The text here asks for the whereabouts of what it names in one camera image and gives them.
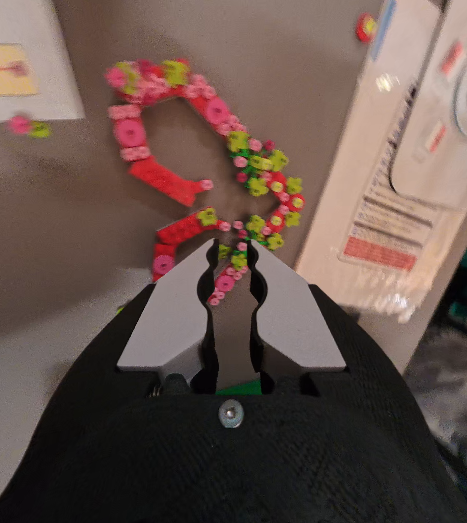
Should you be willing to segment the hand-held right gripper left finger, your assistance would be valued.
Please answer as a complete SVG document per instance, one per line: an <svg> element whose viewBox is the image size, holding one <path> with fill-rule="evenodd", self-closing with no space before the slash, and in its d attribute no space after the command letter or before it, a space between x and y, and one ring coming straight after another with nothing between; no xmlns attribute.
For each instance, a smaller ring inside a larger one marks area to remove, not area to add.
<svg viewBox="0 0 467 523"><path fill-rule="evenodd" d="M208 300L218 247L217 239L205 242L153 285L118 360L120 371L155 372L162 383L182 375L195 392L216 392L219 364Z"/></svg>

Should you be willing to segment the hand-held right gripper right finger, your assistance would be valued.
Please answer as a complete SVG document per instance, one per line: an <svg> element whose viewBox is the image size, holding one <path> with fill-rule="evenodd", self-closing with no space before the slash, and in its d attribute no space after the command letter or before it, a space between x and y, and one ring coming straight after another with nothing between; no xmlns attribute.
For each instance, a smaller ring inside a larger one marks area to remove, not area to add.
<svg viewBox="0 0 467 523"><path fill-rule="evenodd" d="M262 394L288 378L301 386L312 373L339 373L347 364L308 282L256 241L248 242L250 360Z"/></svg>

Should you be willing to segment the red lego heart wreath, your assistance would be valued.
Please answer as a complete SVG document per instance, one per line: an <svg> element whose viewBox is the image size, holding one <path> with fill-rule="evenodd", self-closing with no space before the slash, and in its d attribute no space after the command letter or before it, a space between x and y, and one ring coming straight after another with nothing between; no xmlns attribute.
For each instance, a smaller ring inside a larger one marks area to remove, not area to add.
<svg viewBox="0 0 467 523"><path fill-rule="evenodd" d="M153 282L174 268L176 250L185 241L212 230L236 235L239 242L235 248L219 245L219 259L230 259L216 277L215 290L208 298L210 305L217 306L248 271L248 240L275 252L284 245L282 230L300 224L306 205L302 179L283 175L288 157L276 149L273 141L256 140L205 77L191 71L187 61L166 60L161 64L119 61L106 70L105 79L123 101L110 106L108 115L120 157L134 178L187 208L194 205L197 195L213 189L211 180L186 180L164 167L151 152L142 122L143 109L170 99L182 99L224 142L236 169L236 180L250 196L271 194L279 203L268 218L251 215L245 221L232 223L220 219L217 211L207 206L156 233Z"/></svg>

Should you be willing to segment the pink flower lego lime base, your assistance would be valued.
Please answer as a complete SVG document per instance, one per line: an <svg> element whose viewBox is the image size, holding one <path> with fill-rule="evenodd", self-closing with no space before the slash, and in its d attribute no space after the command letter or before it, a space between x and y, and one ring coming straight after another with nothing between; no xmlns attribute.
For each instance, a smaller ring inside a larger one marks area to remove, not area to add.
<svg viewBox="0 0 467 523"><path fill-rule="evenodd" d="M15 115L6 122L7 129L16 135L26 135L34 139L50 137L50 126L41 121L31 120L23 115Z"/></svg>

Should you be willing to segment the red round lego lime stud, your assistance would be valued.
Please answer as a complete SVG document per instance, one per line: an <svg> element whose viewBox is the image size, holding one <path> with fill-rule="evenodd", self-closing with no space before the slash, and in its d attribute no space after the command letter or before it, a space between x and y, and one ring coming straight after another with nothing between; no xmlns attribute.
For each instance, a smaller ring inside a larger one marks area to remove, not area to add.
<svg viewBox="0 0 467 523"><path fill-rule="evenodd" d="M355 36L362 43L371 43L376 35L378 22L370 13L362 13L355 25Z"/></svg>

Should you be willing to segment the lego instruction booklet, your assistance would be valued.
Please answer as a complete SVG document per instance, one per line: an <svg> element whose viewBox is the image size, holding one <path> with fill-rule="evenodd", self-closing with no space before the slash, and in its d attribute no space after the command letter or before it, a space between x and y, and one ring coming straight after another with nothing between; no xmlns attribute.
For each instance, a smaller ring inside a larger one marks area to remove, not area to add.
<svg viewBox="0 0 467 523"><path fill-rule="evenodd" d="M0 1L0 122L85 116L51 1Z"/></svg>

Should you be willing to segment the green plastic bin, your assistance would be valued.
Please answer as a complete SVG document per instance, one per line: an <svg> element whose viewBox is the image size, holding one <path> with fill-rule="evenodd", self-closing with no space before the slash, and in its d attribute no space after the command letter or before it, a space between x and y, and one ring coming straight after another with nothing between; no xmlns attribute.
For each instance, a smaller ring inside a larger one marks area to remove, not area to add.
<svg viewBox="0 0 467 523"><path fill-rule="evenodd" d="M217 396L260 396L262 395L261 383L259 379L233 385L224 389L217 390Z"/></svg>

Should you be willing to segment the laminated printed sheet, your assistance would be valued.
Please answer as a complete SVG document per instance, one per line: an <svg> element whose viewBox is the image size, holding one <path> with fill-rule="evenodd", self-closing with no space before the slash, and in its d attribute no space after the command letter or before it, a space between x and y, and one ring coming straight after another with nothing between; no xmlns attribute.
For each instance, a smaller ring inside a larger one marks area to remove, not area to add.
<svg viewBox="0 0 467 523"><path fill-rule="evenodd" d="M424 301L467 214L390 183L446 2L384 1L296 267L341 306L399 323Z"/></svg>

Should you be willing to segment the white rounded tray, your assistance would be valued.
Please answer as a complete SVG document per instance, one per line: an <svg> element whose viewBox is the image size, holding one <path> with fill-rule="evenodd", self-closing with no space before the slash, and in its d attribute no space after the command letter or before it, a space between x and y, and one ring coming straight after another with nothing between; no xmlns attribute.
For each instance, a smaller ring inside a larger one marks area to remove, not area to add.
<svg viewBox="0 0 467 523"><path fill-rule="evenodd" d="M457 40L464 55L454 74L446 78L439 70L441 62ZM467 1L447 1L390 171L390 183L400 195L453 210L467 210L467 138L455 122L453 105L466 57ZM447 132L430 154L425 141L437 122L445 124Z"/></svg>

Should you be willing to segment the clear tube pink label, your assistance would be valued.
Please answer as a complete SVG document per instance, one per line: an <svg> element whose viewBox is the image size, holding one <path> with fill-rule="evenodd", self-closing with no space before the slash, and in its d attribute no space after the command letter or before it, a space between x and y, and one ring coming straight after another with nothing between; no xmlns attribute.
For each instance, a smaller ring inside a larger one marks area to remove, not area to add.
<svg viewBox="0 0 467 523"><path fill-rule="evenodd" d="M433 154L437 151L442 140L446 136L447 127L442 122L437 122L425 141L425 148L428 153Z"/></svg>
<svg viewBox="0 0 467 523"><path fill-rule="evenodd" d="M440 66L440 73L446 78L451 77L460 64L464 55L464 46L461 41L455 41L444 56Z"/></svg>

